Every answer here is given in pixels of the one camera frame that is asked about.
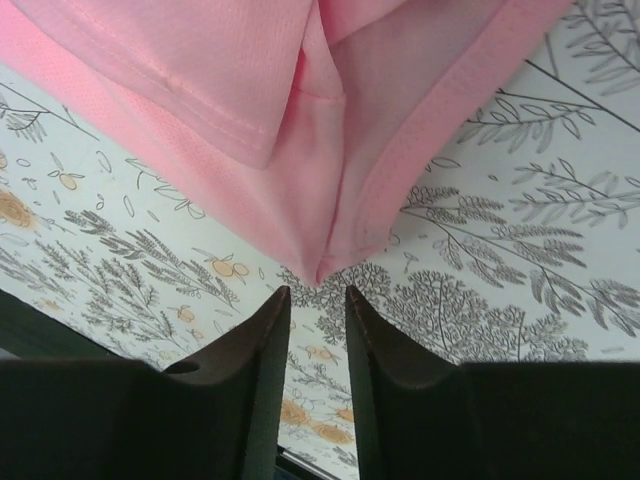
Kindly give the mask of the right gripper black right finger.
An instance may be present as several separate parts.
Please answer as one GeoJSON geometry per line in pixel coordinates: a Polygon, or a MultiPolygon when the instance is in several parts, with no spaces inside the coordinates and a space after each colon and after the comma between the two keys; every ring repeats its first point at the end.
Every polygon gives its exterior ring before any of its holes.
{"type": "Polygon", "coordinates": [[[450,363],[355,287],[345,323],[363,479],[635,479],[634,362],[450,363]]]}

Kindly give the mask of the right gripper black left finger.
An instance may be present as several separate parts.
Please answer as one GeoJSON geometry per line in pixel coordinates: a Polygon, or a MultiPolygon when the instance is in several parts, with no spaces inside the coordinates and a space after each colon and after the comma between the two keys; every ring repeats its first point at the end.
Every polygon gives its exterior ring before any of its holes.
{"type": "Polygon", "coordinates": [[[164,370],[140,360],[6,360],[5,479],[270,479],[291,319],[277,289],[164,370]]]}

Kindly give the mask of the pink t-shirt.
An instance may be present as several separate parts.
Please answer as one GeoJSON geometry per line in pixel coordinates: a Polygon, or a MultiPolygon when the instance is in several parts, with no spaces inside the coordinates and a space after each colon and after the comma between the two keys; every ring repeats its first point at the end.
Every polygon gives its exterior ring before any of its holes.
{"type": "Polygon", "coordinates": [[[566,1],[5,1],[1,60],[319,284],[566,1]]]}

